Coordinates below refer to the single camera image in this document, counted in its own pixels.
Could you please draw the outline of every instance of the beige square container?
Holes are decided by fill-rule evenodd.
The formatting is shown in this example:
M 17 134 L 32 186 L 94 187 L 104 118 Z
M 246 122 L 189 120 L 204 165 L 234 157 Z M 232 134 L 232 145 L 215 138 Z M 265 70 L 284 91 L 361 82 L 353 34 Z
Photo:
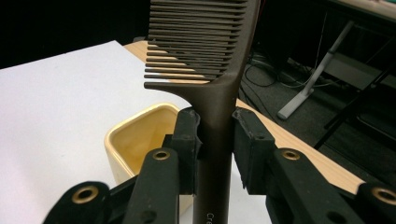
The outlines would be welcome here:
M 106 153 L 117 184 L 139 174 L 146 154 L 161 147 L 165 135 L 173 133 L 177 112 L 174 105 L 153 105 L 106 134 Z M 180 195 L 180 214 L 191 204 L 192 196 Z

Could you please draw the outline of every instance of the floor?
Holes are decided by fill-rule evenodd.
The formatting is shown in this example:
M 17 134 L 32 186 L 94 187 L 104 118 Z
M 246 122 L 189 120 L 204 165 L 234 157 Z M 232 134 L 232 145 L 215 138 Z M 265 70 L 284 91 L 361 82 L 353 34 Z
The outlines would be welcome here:
M 314 92 L 291 116 L 276 116 L 303 87 L 312 69 L 290 60 L 281 72 L 255 52 L 250 55 L 239 98 L 264 116 L 314 146 L 325 134 L 324 126 L 359 91 L 331 76 L 322 76 Z M 344 122 L 318 151 L 368 182 L 396 186 L 396 151 L 387 147 L 351 122 Z

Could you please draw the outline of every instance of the yellow cup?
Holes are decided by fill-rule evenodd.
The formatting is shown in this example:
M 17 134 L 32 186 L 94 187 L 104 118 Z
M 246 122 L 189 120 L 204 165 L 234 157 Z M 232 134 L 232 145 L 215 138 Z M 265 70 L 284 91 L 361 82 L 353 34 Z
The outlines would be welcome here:
M 138 175 L 146 154 L 161 147 L 166 134 L 173 133 L 178 108 L 153 105 L 114 126 L 105 137 L 107 157 L 117 184 Z M 192 204 L 190 195 L 180 195 L 179 213 Z

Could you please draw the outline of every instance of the comb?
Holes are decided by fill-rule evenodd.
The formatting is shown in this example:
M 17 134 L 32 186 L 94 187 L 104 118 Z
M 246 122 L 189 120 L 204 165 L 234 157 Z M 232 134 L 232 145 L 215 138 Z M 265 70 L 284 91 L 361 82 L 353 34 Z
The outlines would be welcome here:
M 232 113 L 259 4 L 151 0 L 145 78 L 156 80 L 145 88 L 184 98 L 201 117 L 193 223 L 227 223 Z

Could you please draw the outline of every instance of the white tabletop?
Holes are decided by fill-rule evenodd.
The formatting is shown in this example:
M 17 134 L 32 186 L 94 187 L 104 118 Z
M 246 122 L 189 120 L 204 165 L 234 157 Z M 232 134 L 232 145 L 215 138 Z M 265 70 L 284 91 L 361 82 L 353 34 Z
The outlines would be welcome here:
M 104 148 L 115 124 L 183 99 L 143 88 L 144 64 L 117 42 L 0 70 L 0 223 L 41 223 L 66 190 L 115 187 Z M 270 223 L 233 168 L 229 223 Z M 191 211 L 180 220 L 190 223 Z

